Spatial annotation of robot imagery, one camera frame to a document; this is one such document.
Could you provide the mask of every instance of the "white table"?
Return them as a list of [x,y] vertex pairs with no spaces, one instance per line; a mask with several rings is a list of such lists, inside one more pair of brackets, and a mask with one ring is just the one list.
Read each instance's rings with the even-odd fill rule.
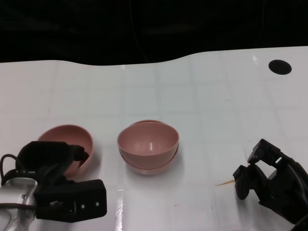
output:
[[[292,72],[271,72],[281,59]],[[77,124],[95,140],[84,180],[107,188],[103,218],[67,224],[35,220],[31,231],[288,231],[292,224],[239,201],[232,179],[254,145],[267,139],[308,170],[308,47],[204,52],[158,64],[88,66],[63,61],[0,64],[0,155],[17,155],[60,124]],[[118,133],[159,119],[180,133],[169,172],[130,172]],[[13,168],[5,161],[5,171]],[[261,168],[269,174],[265,164]]]

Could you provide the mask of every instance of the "wire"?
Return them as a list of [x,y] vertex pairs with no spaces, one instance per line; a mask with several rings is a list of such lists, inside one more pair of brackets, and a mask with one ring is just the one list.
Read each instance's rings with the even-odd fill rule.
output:
[[143,50],[142,50],[142,48],[139,45],[138,40],[137,40],[137,36],[136,36],[135,28],[134,28],[133,13],[132,13],[132,0],[129,0],[129,17],[130,17],[130,25],[131,25],[131,29],[132,29],[132,32],[133,32],[135,43],[136,43],[136,45],[139,49],[139,52],[142,54],[143,59],[145,60],[145,62],[148,63],[149,60],[146,57],[145,53],[143,52]]
[[0,208],[19,208],[28,210],[37,210],[38,208],[34,205],[23,205],[18,203],[1,203]]
[[19,165],[19,167],[21,167],[22,169],[26,169],[25,166],[20,162],[19,159],[17,159],[16,156],[12,155],[12,154],[5,154],[1,160],[0,160],[0,175],[1,175],[1,179],[3,179],[4,177],[4,174],[3,174],[3,161],[6,157],[10,157],[10,158],[13,158]]

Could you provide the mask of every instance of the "hole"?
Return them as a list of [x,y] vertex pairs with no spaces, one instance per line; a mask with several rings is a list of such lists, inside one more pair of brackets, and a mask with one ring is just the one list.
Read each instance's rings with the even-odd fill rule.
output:
[[282,159],[282,157],[279,157],[279,158],[275,161],[275,163],[277,164],[281,159]]
[[278,75],[287,75],[292,71],[291,65],[283,60],[273,60],[269,63],[269,69]]

